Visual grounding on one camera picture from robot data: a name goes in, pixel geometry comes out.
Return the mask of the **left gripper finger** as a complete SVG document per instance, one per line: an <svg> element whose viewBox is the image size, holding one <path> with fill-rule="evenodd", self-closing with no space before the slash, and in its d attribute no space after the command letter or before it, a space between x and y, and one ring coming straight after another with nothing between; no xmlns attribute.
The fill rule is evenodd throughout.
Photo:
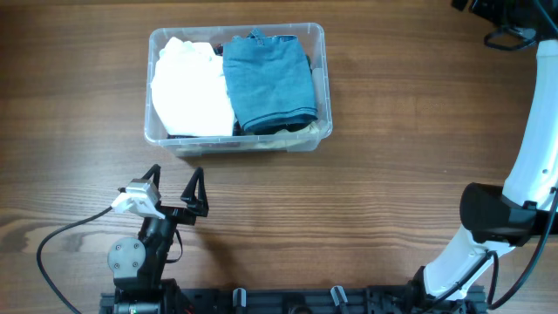
<svg viewBox="0 0 558 314"><path fill-rule="evenodd" d="M147 196L160 196L159 184L160 184L160 170L161 167L158 164L152 165L152 167L141 177L142 180L142 190Z"/></svg>
<svg viewBox="0 0 558 314"><path fill-rule="evenodd" d="M197 167L183 190L180 199L187 204L191 215L207 217L209 211L208 198L204 183L204 171Z"/></svg>

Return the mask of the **cream cloth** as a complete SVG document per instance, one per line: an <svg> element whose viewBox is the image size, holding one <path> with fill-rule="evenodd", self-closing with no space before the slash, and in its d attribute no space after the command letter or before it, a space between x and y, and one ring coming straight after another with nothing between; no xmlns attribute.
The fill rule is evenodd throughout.
<svg viewBox="0 0 558 314"><path fill-rule="evenodd" d="M311 122L308 126L295 132L282 129L273 134L276 138L290 135L292 140L258 140L255 142L222 142L222 143L200 143L189 144L177 151L183 154L202 154L215 153L225 150L233 152L250 151L250 150L286 150L289 147L298 146L307 143L307 140L301 139L302 135L318 135L319 127L316 122Z"/></svg>

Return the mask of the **dark green garment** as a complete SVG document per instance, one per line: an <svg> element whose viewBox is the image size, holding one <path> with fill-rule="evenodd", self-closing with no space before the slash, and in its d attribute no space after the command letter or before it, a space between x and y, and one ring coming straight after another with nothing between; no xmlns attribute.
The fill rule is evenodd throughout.
<svg viewBox="0 0 558 314"><path fill-rule="evenodd" d="M273 81L264 86L266 100L254 117L250 132L272 134L297 132L317 119L316 94L310 59L306 54L289 55L273 66Z"/></svg>

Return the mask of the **blue towel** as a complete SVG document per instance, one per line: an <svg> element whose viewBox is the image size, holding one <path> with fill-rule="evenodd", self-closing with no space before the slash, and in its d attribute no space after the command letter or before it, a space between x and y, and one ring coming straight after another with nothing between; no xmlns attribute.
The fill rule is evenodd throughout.
<svg viewBox="0 0 558 314"><path fill-rule="evenodd" d="M234 37L222 46L223 73L228 96L240 128L250 132L267 98L264 86L273 81L273 66L289 55L306 54L294 35L267 36L253 29L245 38Z"/></svg>

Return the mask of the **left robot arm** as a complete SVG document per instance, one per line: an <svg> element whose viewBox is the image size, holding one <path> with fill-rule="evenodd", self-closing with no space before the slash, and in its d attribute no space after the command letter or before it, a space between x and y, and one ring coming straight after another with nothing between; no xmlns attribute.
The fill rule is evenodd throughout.
<svg viewBox="0 0 558 314"><path fill-rule="evenodd" d="M198 167L183 190L184 208L161 204L160 166L153 165L139 179L119 190L112 202L118 214L126 212L143 219L135 237L115 242L107 257L115 291L101 297L99 311L113 314L194 313L194 304L174 279L162 277L164 268L180 259L170 258L174 241L182 242L179 225L193 226L208 215L209 206L203 169Z"/></svg>

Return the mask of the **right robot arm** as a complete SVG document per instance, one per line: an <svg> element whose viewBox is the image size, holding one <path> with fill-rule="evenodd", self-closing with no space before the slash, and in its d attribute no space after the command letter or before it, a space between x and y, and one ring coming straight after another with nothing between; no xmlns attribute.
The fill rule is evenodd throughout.
<svg viewBox="0 0 558 314"><path fill-rule="evenodd" d="M526 283L548 238L557 232L557 3L454 0L452 6L493 24L493 31L483 38L488 48L515 52L535 46L537 73L521 148L504 185L466 186L458 232L406 286L406 309L422 313L465 299L488 267L493 267L493 274L487 307L500 308ZM496 298L500 258L532 237L538 243L526 268Z"/></svg>

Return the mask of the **clear plastic storage container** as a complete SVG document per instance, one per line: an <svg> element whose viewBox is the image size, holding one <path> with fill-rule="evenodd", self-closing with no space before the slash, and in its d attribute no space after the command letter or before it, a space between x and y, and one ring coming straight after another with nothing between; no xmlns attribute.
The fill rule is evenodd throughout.
<svg viewBox="0 0 558 314"><path fill-rule="evenodd" d="M235 36L246 37L253 29L258 29L268 36L294 35L298 37L304 52L310 58L312 80L316 92L317 120L319 127L318 135L302 135L301 139L307 143L286 150L250 150L233 152L230 150L202 153L183 154L177 151L189 144L200 143L222 143L222 142L255 142L258 140L292 140L290 135L284 137L273 134L269 135L247 135L231 137L198 137L198 138L174 138L171 139L166 128L160 120L159 115L152 102L151 87L146 88L144 137L146 141L154 146L162 147L177 157L198 156L203 154L243 153L256 151L287 151L309 152L317 148L321 140L327 138L333 130L333 121L330 108L330 82L328 75L328 64L326 57L325 32L320 24L295 23L295 24L248 24L208 27L175 27L159 28L153 31L148 39L148 60L146 82L150 84L155 74L156 62L160 59L162 50L169 39L178 38L182 41L209 42L213 46L230 41Z"/></svg>

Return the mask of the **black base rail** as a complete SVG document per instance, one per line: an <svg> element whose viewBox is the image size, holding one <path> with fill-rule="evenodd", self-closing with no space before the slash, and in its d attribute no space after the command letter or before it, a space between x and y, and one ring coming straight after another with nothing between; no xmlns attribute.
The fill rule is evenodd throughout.
<svg viewBox="0 0 558 314"><path fill-rule="evenodd" d="M349 314L403 313L402 286L371 286L346 290L344 310ZM341 313L339 304L328 290L251 290L247 300L234 305L233 292L215 289L183 290L179 300L186 306L184 313L200 314L289 314ZM463 300L444 301L430 310L439 314L487 314L485 293L481 286L473 286Z"/></svg>

